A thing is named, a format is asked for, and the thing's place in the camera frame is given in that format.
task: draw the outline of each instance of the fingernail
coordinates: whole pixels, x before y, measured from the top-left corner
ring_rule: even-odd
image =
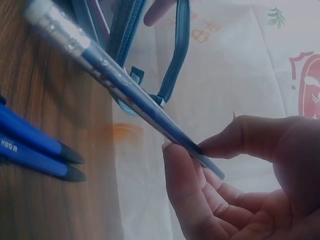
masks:
[[[166,143],[162,144],[162,146],[161,146],[162,147],[162,151],[164,151],[165,148],[168,147],[170,144],[171,143],[169,143],[169,142],[166,142]]]

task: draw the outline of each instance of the wooden surface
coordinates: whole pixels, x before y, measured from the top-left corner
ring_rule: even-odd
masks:
[[[86,159],[88,180],[0,166],[1,240],[123,238],[108,92],[42,40],[20,0],[0,1],[0,93],[7,107]]]

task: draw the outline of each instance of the blue zipper pouch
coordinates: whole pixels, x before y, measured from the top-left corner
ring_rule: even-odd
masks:
[[[147,0],[117,0],[109,29],[99,0],[71,0],[78,24],[95,40],[122,68],[124,68],[137,29],[142,22]],[[190,40],[190,0],[177,0],[175,18],[175,43],[172,60],[157,94],[149,96],[164,109],[170,100],[186,58]],[[139,85],[144,71],[132,67],[130,77]],[[138,116],[125,103],[112,96],[120,108],[131,116]]]

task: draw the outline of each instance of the red cartoon print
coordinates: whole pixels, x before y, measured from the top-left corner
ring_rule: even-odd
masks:
[[[300,78],[299,115],[320,119],[320,54],[314,54],[313,51],[302,52],[298,57],[289,58],[289,60],[292,79]]]

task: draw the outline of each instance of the blue pen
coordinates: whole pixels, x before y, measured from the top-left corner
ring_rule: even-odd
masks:
[[[81,182],[87,179],[78,169],[36,152],[2,132],[0,132],[0,156],[10,162],[56,176],[66,181]]]
[[[170,119],[162,108],[51,0],[32,0],[25,18],[50,42],[60,46],[109,92],[129,106],[171,142],[188,150],[221,179],[225,174]]]
[[[11,110],[0,104],[0,128],[9,136],[19,139],[31,148],[52,155],[58,160],[74,164],[83,164],[84,159],[70,147],[58,142],[42,131],[14,114]]]

